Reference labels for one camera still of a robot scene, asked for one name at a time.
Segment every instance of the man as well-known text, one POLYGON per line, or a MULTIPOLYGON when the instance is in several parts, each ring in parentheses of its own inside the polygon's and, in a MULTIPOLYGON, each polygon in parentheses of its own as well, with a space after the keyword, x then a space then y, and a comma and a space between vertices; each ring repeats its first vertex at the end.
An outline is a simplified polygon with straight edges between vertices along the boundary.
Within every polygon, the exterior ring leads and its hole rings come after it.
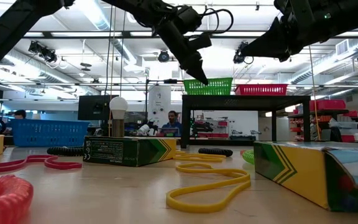
POLYGON ((179 133, 177 134, 177 136, 180 136, 181 135, 181 123, 179 123, 177 121, 178 113, 176 113, 175 111, 169 111, 168 119, 169 119, 169 122, 167 124, 164 124, 162 126, 162 128, 178 128, 179 133))
POLYGON ((25 110, 18 110, 14 113, 15 119, 25 119, 25 110))

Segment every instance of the wooden table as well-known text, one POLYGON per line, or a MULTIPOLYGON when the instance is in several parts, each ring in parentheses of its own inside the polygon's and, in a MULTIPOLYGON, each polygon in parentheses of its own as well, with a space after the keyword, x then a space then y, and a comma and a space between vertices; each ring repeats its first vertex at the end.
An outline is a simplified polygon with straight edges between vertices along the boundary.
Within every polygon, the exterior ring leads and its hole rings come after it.
MULTIPOLYGON (((252 176, 252 186, 221 212, 183 213, 166 206, 165 194, 169 190, 227 178, 178 172, 175 166, 182 163, 179 161, 143 167, 84 164, 81 170, 68 171, 31 164, 13 173, 31 182, 35 189, 30 213, 22 223, 358 223, 358 213, 328 212, 255 174, 254 167, 239 154, 245 148, 231 149, 235 151, 233 157, 213 166, 245 169, 252 176)), ((28 154, 45 154, 45 149, 9 148, 0 156, 0 162, 22 159, 28 154)), ((63 157, 61 161, 80 162, 81 157, 63 157)), ((197 192, 180 199, 210 203, 223 198, 230 189, 197 192)))

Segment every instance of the red rubber band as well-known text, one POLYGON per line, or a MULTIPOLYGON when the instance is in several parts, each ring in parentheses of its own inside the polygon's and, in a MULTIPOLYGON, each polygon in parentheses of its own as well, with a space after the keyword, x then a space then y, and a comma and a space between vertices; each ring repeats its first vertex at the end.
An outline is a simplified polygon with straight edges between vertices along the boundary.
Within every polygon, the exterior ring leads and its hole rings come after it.
POLYGON ((0 163, 0 172, 14 171, 23 168, 29 162, 44 162, 46 167, 60 170, 82 168, 82 164, 79 162, 55 162, 57 159, 58 156, 31 155, 18 161, 0 163))
POLYGON ((17 223, 29 211, 33 194, 28 181, 14 175, 0 177, 0 223, 17 223))

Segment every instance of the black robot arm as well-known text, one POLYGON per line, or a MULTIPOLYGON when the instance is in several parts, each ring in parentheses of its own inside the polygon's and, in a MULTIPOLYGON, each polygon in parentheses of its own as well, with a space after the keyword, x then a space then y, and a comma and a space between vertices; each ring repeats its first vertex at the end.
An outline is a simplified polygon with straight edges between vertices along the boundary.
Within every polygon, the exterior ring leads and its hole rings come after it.
POLYGON ((283 62, 308 45, 358 28, 358 0, 274 0, 274 5, 283 16, 238 56, 283 62))
MULTIPOLYGON (((17 0, 0 17, 0 61, 43 16, 51 15, 62 7, 70 7, 75 0, 17 0)), ((190 40, 184 34, 201 25, 202 15, 189 6, 173 7, 162 0, 103 0, 130 12, 144 27, 151 27, 178 59, 182 69, 208 84, 201 68, 198 49, 209 47, 208 35, 190 40)))

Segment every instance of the yellow rubber loop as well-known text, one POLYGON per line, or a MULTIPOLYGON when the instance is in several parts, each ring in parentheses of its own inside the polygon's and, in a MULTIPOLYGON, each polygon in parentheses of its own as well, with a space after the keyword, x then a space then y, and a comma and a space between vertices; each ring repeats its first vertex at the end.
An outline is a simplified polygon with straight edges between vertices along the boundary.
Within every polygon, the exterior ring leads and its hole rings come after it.
POLYGON ((222 162, 226 156, 222 155, 210 155, 210 154, 200 154, 192 153, 186 154, 185 152, 176 151, 176 155, 173 159, 181 161, 193 161, 193 162, 222 162))
POLYGON ((244 170, 239 169, 213 169, 209 164, 182 164, 177 166, 178 171, 187 172, 187 173, 198 173, 198 174, 222 174, 229 177, 234 177, 231 180, 224 180, 220 182, 216 182, 213 184, 203 184, 192 187, 182 187, 179 189, 171 190, 167 193, 167 205, 171 208, 174 208, 183 212, 192 212, 192 213, 211 213, 218 212, 226 207, 226 205, 236 196, 240 191, 250 187, 250 176, 244 170), (187 167, 204 167, 208 169, 189 169, 187 167), (218 187, 224 187, 232 184, 239 184, 234 187, 225 199, 218 203, 212 204, 190 204, 185 202, 180 202, 174 197, 179 195, 184 195, 193 192, 199 192, 202 190, 211 190, 216 189, 218 187))

